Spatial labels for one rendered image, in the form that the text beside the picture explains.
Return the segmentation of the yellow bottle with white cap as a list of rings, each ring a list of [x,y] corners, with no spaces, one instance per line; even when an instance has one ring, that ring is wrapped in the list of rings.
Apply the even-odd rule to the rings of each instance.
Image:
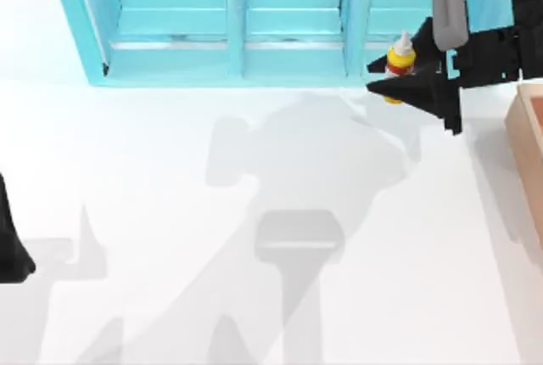
[[[417,54],[410,35],[403,31],[386,54],[385,77],[406,76],[414,73]]]

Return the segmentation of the pale grey rounded box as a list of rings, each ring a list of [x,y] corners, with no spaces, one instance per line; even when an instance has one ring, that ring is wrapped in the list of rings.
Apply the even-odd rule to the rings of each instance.
[[[465,0],[432,0],[433,35],[439,51],[465,45],[469,38]]]

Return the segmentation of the light blue rack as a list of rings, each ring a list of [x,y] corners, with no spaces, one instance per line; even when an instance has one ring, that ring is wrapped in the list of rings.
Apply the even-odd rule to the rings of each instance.
[[[350,87],[432,0],[60,0],[88,82],[101,87]],[[511,0],[467,0],[474,31]]]

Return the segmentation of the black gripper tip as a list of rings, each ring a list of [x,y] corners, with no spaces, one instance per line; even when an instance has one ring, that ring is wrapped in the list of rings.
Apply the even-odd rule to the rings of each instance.
[[[36,263],[16,231],[0,173],[0,284],[21,284],[35,271]]]

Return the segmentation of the shallow salmon-coloured box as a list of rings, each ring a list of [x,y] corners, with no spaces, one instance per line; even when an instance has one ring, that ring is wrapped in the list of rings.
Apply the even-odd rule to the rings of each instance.
[[[518,181],[523,243],[543,270],[543,83],[520,83],[504,121]]]

